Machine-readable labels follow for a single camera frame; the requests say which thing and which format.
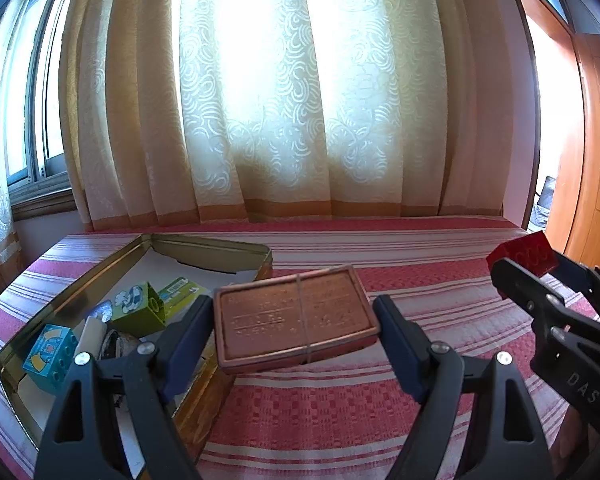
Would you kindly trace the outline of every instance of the window frame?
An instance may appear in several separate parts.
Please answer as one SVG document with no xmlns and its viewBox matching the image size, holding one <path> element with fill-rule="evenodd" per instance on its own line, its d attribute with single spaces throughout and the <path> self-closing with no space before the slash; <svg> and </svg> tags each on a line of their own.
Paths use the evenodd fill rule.
<svg viewBox="0 0 600 480">
<path fill-rule="evenodd" d="M 35 1 L 28 0 L 24 12 Z M 29 59 L 24 110 L 24 144 L 27 167 L 10 176 L 7 182 L 11 209 L 16 221 L 76 209 L 66 172 L 64 153 L 50 158 L 46 157 L 48 153 L 46 146 L 46 87 L 49 78 L 49 62 L 56 35 L 62 34 L 63 24 L 58 21 L 65 4 L 68 4 L 67 0 L 46 1 Z M 18 28 L 19 26 L 14 30 L 14 34 L 18 33 Z M 41 70 L 43 71 L 42 84 L 37 85 Z M 36 117 L 36 92 L 42 92 L 40 97 L 42 110 L 40 110 L 39 118 Z"/>
</svg>

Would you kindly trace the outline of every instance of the red and white striped fabric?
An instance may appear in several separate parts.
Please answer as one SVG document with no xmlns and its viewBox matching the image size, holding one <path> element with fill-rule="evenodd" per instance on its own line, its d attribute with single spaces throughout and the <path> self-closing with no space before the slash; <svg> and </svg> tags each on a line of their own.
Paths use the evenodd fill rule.
<svg viewBox="0 0 600 480">
<path fill-rule="evenodd" d="M 204 224 L 168 231 L 267 244 L 274 275 L 354 264 L 371 298 L 390 294 L 430 338 L 460 353 L 507 349 L 532 392 L 550 440 L 566 406 L 528 365 L 530 319 L 491 285 L 484 257 L 523 231 L 500 218 L 436 217 L 272 224 Z M 134 235 L 70 236 L 0 296 L 0 348 L 55 294 Z M 590 306 L 545 281 L 581 312 Z M 469 421 L 463 398 L 440 478 L 451 478 Z M 239 376 L 198 463 L 207 479 L 384 478 L 417 413 L 380 344 L 332 360 Z M 0 456 L 18 478 L 36 452 L 0 389 Z"/>
</svg>

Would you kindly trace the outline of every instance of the wall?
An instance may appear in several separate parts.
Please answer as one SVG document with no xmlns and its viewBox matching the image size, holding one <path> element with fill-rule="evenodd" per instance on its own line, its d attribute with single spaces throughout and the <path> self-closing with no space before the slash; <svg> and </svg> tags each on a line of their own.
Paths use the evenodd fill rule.
<svg viewBox="0 0 600 480">
<path fill-rule="evenodd" d="M 504 196 L 504 216 L 515 225 L 525 221 L 529 192 L 535 188 L 535 160 L 539 151 L 539 118 L 536 116 L 536 69 L 516 0 L 498 0 L 505 27 L 513 84 L 513 141 L 509 178 Z"/>
<path fill-rule="evenodd" d="M 67 235 L 81 233 L 82 221 L 77 211 L 38 216 L 15 224 L 20 238 L 24 264 L 29 266 L 49 247 Z"/>
</svg>

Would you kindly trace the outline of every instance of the silver rivet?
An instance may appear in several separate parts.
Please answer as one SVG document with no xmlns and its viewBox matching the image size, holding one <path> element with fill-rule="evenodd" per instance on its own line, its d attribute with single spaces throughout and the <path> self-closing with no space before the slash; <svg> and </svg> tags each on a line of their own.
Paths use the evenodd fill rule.
<svg viewBox="0 0 600 480">
<path fill-rule="evenodd" d="M 451 350 L 451 346 L 443 341 L 434 341 L 431 343 L 431 351 L 436 354 L 446 354 Z"/>
<path fill-rule="evenodd" d="M 138 345 L 138 348 L 136 348 L 136 350 L 138 351 L 139 354 L 149 355 L 149 354 L 154 353 L 155 345 L 150 341 L 148 341 L 146 343 L 140 343 Z"/>
<path fill-rule="evenodd" d="M 560 300 L 558 298 L 556 298 L 553 294 L 547 294 L 546 296 L 546 300 L 551 303 L 553 306 L 562 306 L 562 303 L 560 302 Z"/>
<path fill-rule="evenodd" d="M 510 365 L 513 362 L 513 357 L 509 352 L 498 352 L 496 359 L 501 365 Z"/>
<path fill-rule="evenodd" d="M 564 341 L 564 333 L 557 326 L 551 327 L 551 335 L 558 341 Z"/>
<path fill-rule="evenodd" d="M 74 359 L 74 363 L 78 366 L 82 366 L 91 361 L 91 356 L 88 352 L 80 352 Z"/>
</svg>

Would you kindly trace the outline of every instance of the open tin box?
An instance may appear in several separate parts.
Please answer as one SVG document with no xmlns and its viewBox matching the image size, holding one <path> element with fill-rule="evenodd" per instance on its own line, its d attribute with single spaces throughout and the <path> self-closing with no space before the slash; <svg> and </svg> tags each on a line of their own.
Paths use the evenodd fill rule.
<svg viewBox="0 0 600 480">
<path fill-rule="evenodd" d="M 16 418 L 38 448 L 42 428 L 18 394 L 25 373 L 22 364 L 47 324 L 74 327 L 140 258 L 152 248 L 182 264 L 219 272 L 256 271 L 256 280 L 271 277 L 272 254 L 267 246 L 214 240 L 187 234 L 143 234 L 82 275 L 53 298 L 0 350 L 0 382 Z M 203 353 L 194 381 L 173 413 L 180 437 L 192 459 L 205 445 L 213 422 L 233 384 L 218 368 L 213 337 Z"/>
</svg>

